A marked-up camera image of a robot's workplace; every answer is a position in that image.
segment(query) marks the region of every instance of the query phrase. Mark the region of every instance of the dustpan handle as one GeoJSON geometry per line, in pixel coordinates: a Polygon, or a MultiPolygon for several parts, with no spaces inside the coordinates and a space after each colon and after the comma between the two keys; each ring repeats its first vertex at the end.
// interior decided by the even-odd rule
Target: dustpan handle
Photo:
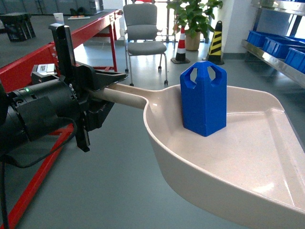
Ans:
{"type": "Polygon", "coordinates": [[[144,109],[148,103],[146,96],[151,92],[123,84],[113,84],[97,92],[89,91],[90,96],[139,109],[144,109]]]}

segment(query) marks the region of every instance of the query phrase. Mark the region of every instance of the blue storage bin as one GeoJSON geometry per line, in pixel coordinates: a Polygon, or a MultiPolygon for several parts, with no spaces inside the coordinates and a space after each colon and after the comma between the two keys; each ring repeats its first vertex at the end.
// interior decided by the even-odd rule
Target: blue storage bin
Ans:
{"type": "Polygon", "coordinates": [[[281,0],[281,1],[295,1],[295,2],[305,2],[305,0],[281,0]]]}
{"type": "Polygon", "coordinates": [[[264,46],[266,37],[283,38],[283,39],[285,38],[281,35],[276,35],[272,33],[250,31],[247,41],[256,47],[262,48],[264,46]]]}
{"type": "Polygon", "coordinates": [[[289,39],[291,39],[291,40],[298,41],[298,42],[303,42],[303,43],[305,43],[305,39],[304,39],[304,38],[297,38],[297,37],[287,37],[287,38],[289,38],[289,39]]]}
{"type": "Polygon", "coordinates": [[[285,63],[300,72],[305,73],[305,51],[289,48],[285,63]]]}
{"type": "Polygon", "coordinates": [[[305,43],[290,39],[266,38],[263,46],[265,52],[279,59],[286,58],[289,48],[305,50],[305,43]]]}

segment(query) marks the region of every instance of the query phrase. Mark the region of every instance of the traffic cone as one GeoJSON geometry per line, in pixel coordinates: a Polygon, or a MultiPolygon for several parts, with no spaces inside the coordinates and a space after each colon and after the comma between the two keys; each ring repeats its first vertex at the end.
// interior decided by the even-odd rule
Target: traffic cone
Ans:
{"type": "Polygon", "coordinates": [[[223,32],[223,23],[222,21],[218,21],[215,27],[213,39],[209,48],[209,52],[206,58],[203,58],[205,61],[210,61],[217,65],[224,64],[221,58],[221,39],[223,32]]]}
{"type": "Polygon", "coordinates": [[[178,42],[178,49],[176,58],[171,58],[173,63],[189,63],[190,60],[185,57],[185,31],[184,27],[181,28],[180,40],[178,42]]]}

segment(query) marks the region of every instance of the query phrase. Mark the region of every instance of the blue plastic object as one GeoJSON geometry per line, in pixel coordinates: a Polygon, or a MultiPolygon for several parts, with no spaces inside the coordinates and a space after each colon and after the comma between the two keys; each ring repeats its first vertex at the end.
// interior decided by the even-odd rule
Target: blue plastic object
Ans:
{"type": "Polygon", "coordinates": [[[298,42],[303,42],[303,43],[305,43],[305,39],[304,39],[304,38],[297,38],[297,37],[287,37],[287,38],[289,38],[289,39],[291,39],[291,40],[298,41],[298,42]]]}
{"type": "Polygon", "coordinates": [[[263,50],[272,56],[285,59],[288,55],[289,48],[305,50],[305,43],[279,38],[266,38],[263,50]]]}
{"type": "Polygon", "coordinates": [[[202,136],[226,127],[227,73],[209,62],[193,64],[180,76],[183,126],[202,136]],[[215,71],[211,80],[208,67],[215,71]],[[191,73],[197,69],[195,82],[191,73]]]}
{"type": "Polygon", "coordinates": [[[258,31],[249,31],[247,41],[256,47],[262,48],[264,46],[266,37],[286,39],[286,37],[277,35],[277,34],[258,32],[258,31]]]}
{"type": "Polygon", "coordinates": [[[305,0],[281,0],[281,1],[296,1],[296,2],[305,2],[305,0]]]}
{"type": "Polygon", "coordinates": [[[285,63],[305,73],[305,51],[290,48],[285,63]]]}

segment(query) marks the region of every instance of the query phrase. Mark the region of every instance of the cone base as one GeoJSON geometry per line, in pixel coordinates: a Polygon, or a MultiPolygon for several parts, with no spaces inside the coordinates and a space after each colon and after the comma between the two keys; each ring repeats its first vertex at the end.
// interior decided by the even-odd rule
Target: cone base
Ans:
{"type": "Polygon", "coordinates": [[[176,60],[176,58],[171,58],[171,61],[173,62],[173,63],[176,63],[176,64],[181,64],[181,63],[190,63],[191,61],[189,60],[189,59],[185,59],[185,60],[183,60],[183,61],[177,61],[176,60]]]}
{"type": "Polygon", "coordinates": [[[221,59],[221,56],[214,56],[214,55],[207,54],[207,56],[205,58],[202,58],[202,60],[212,62],[213,64],[216,64],[216,65],[224,64],[224,61],[221,59]]]}

